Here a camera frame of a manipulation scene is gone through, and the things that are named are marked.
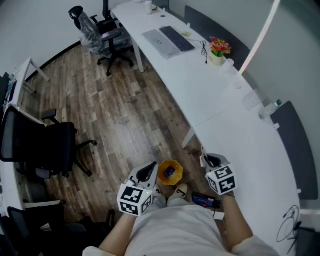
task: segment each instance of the black keyboard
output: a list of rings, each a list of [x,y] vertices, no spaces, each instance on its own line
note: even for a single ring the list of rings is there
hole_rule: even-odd
[[[182,35],[175,31],[172,26],[162,27],[160,28],[160,31],[164,33],[166,37],[169,38],[181,52],[187,52],[195,48]]]

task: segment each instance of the shoe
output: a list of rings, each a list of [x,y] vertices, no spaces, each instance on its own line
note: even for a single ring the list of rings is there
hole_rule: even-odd
[[[153,192],[162,194],[162,193],[161,193],[161,189],[160,189],[160,187],[159,187],[157,184],[155,184],[155,186],[154,186],[154,188],[153,188]]]
[[[177,193],[177,194],[181,195],[181,197],[184,199],[184,198],[186,198],[187,192],[188,192],[188,186],[187,186],[187,184],[180,184],[180,185],[176,188],[174,194]]]

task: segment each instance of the potted flower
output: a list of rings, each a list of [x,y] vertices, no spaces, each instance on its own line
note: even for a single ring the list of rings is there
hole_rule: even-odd
[[[216,66],[221,66],[224,61],[224,55],[231,53],[230,45],[218,38],[210,37],[211,43],[210,48],[211,52],[209,54],[209,60]]]

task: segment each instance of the white shirt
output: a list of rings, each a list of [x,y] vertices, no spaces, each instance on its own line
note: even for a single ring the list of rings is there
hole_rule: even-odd
[[[95,247],[83,251],[83,256],[111,255]],[[167,207],[137,218],[125,255],[278,256],[257,236],[227,252],[211,211],[197,205]]]

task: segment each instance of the yellow bowl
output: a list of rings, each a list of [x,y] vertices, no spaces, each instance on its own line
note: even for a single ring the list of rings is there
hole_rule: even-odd
[[[164,172],[169,166],[172,166],[175,169],[175,173],[172,177],[167,178]],[[176,160],[165,160],[159,165],[158,179],[163,185],[176,185],[182,179],[183,172],[184,168]]]

